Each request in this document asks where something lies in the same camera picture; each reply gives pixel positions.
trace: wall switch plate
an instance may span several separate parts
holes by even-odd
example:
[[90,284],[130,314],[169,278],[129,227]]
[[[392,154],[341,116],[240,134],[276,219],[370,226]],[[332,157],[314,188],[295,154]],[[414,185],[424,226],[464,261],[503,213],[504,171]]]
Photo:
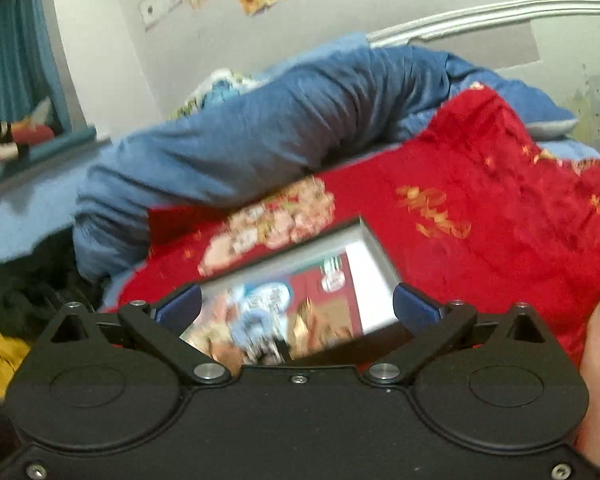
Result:
[[182,0],[140,0],[144,29],[148,30],[179,6]]

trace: red blanket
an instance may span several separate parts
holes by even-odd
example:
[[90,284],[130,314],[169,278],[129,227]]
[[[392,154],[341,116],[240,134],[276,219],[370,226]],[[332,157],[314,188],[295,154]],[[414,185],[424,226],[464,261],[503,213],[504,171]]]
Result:
[[396,150],[219,214],[151,212],[157,243],[120,303],[158,300],[356,216],[405,282],[482,312],[530,303],[576,363],[600,300],[600,161],[541,151],[489,89],[460,94]]

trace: blue comforter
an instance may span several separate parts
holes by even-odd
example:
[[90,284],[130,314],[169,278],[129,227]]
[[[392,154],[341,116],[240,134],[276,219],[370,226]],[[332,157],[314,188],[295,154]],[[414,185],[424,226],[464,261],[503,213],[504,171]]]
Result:
[[543,92],[445,52],[414,46],[335,54],[295,66],[253,92],[121,140],[78,190],[74,243],[91,280],[144,259],[147,209],[238,206],[331,155],[411,139],[450,96],[481,81],[547,140],[575,124]]

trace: screw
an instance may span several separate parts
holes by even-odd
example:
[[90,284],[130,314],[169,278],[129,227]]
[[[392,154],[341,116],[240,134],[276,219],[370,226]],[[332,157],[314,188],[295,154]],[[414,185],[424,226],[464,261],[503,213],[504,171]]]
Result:
[[400,375],[400,368],[389,363],[380,363],[369,368],[369,375],[378,381],[390,381]]
[[200,379],[205,381],[215,381],[222,377],[226,372],[226,368],[218,363],[204,363],[194,368],[193,373]]
[[571,466],[569,464],[558,464],[551,471],[551,478],[554,480],[567,480],[571,476]]
[[26,473],[31,480],[45,480],[46,478],[46,469],[40,464],[29,464]]

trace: teal curtain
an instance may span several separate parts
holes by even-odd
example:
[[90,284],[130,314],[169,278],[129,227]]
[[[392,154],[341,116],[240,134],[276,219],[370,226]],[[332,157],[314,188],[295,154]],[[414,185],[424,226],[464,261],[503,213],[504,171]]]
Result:
[[71,130],[42,0],[0,0],[0,121],[19,121],[45,97]]

